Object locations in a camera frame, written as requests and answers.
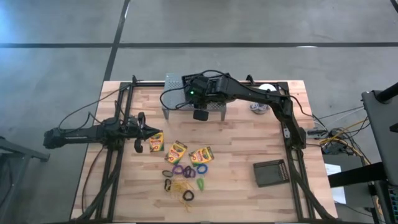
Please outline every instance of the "yellow cable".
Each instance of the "yellow cable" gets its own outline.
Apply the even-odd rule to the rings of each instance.
[[[328,140],[328,141],[336,141],[336,142],[340,142],[340,143],[345,144],[345,145],[348,146],[350,149],[352,149],[353,152],[354,152],[357,156],[363,157],[363,159],[365,160],[366,165],[370,165],[370,161],[369,161],[366,157],[364,157],[363,154],[362,154],[359,150],[357,150],[355,147],[349,145],[346,141],[344,141],[344,140],[342,140],[342,139],[331,139],[331,138],[328,138],[328,139],[325,139],[325,140]]]
[[[366,119],[364,119],[364,120],[362,120],[362,121],[358,121],[357,123],[352,124],[352,125],[348,126],[347,128],[344,128],[343,130],[341,130],[340,132],[338,132],[337,134],[335,134],[335,135],[334,135],[333,137],[331,137],[330,139],[324,139],[324,140],[320,141],[320,144],[326,144],[326,143],[328,143],[328,142],[330,142],[330,141],[336,139],[340,134],[343,134],[345,130],[347,130],[347,129],[349,129],[349,128],[352,128],[353,126],[359,125],[359,124],[361,124],[361,123],[364,122],[364,121],[366,121]]]

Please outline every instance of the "purple hair tie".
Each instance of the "purple hair tie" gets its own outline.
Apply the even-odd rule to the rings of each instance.
[[[183,174],[183,173],[184,173],[184,167],[182,167],[181,165],[175,165],[175,166],[173,167],[172,172],[173,172],[174,174]]]

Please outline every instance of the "black pad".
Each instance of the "black pad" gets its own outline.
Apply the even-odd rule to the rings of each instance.
[[[207,121],[209,119],[209,112],[203,110],[195,110],[193,112],[193,119],[199,121]]]
[[[254,176],[259,187],[283,184],[289,181],[283,159],[253,164]]]

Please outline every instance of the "yellow crayon box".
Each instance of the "yellow crayon box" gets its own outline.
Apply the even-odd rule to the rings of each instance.
[[[149,138],[149,150],[150,150],[150,152],[164,151],[163,131],[161,131]]]
[[[214,159],[214,155],[209,146],[191,152],[189,157],[194,167],[199,166],[200,164],[205,164]]]
[[[185,154],[187,151],[188,146],[180,143],[179,141],[176,141],[172,147],[170,147],[169,152],[166,154],[164,159],[166,161],[171,162],[174,165],[177,165],[178,162],[180,162],[180,159],[182,156]]]

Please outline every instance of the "black hair tie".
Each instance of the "black hair tie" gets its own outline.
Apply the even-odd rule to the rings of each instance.
[[[164,190],[169,192],[172,188],[172,180],[170,179],[165,179],[164,180]]]
[[[186,190],[184,192],[184,194],[182,195],[182,198],[184,199],[184,201],[189,202],[195,198],[195,195],[193,194],[193,192],[191,190]]]
[[[168,170],[163,170],[162,171],[163,176],[165,177],[173,177],[173,172],[168,171]]]
[[[190,177],[195,178],[197,172],[194,169],[192,169],[190,166],[187,166],[186,168],[184,168],[183,175],[185,178],[190,178]]]

